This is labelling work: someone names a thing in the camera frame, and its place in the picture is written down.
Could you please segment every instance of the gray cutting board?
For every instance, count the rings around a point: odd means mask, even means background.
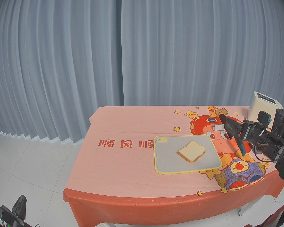
[[[190,163],[177,152],[192,140],[205,147],[206,152]],[[155,169],[160,174],[198,172],[217,169],[222,165],[212,140],[207,135],[157,136],[154,138],[154,154]]]

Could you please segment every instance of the cartoon character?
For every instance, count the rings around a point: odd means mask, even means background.
[[[207,134],[218,152],[222,161],[220,170],[201,171],[207,174],[209,179],[215,177],[222,192],[227,190],[241,189],[248,184],[254,184],[265,177],[266,170],[262,163],[256,163],[248,154],[251,146],[248,142],[244,142],[246,154],[243,157],[241,151],[234,138],[229,139],[225,130],[214,131],[214,125],[221,125],[220,114],[228,114],[225,108],[218,110],[213,106],[208,106],[211,115],[199,116],[190,122],[190,130],[193,135]]]

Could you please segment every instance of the white tile floor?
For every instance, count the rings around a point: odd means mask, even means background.
[[[23,194],[27,197],[26,222],[31,226],[39,223],[41,227],[78,227],[69,204],[63,201],[62,193],[82,142],[73,143],[70,139],[60,142],[58,138],[52,141],[38,137],[30,139],[0,132],[0,205],[11,209]],[[171,227],[257,225],[282,205],[284,191],[276,199],[264,196],[241,217],[239,208]]]

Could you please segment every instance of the cartoon face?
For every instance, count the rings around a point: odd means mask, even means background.
[[[233,137],[230,140],[225,130],[214,131],[213,125],[208,125],[204,127],[203,133],[211,138],[217,152],[219,153],[231,154],[239,150],[235,138]]]

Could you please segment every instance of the cable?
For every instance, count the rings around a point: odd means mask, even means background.
[[[272,144],[260,144],[259,142],[256,142],[258,145],[261,145],[261,146],[267,146],[267,147],[279,147],[278,145],[272,145]]]
[[[277,127],[276,127],[276,128],[275,128],[272,132],[269,132],[268,134],[270,134],[270,133],[274,133],[276,129],[277,129]],[[262,137],[263,135],[267,135],[267,134],[262,134],[262,135],[261,135],[261,136],[259,136],[259,137],[256,139],[256,141],[255,141],[255,145],[254,145],[254,148],[253,148],[253,152],[254,152],[255,157],[256,157],[259,161],[261,161],[261,162],[265,162],[265,163],[275,162],[275,161],[278,161],[278,160],[280,160],[280,159],[283,159],[283,158],[284,158],[284,156],[283,156],[283,157],[281,157],[281,158],[275,159],[274,161],[263,161],[263,160],[260,160],[260,159],[257,157],[257,155],[256,155],[256,151],[255,151],[255,147],[256,147],[256,144],[258,143],[258,142],[257,142],[257,140],[258,140],[260,137]]]
[[[279,136],[279,135],[277,135],[274,131],[275,131],[275,130],[273,130],[273,133],[274,133],[276,136],[281,137],[281,138],[284,138],[284,136]]]

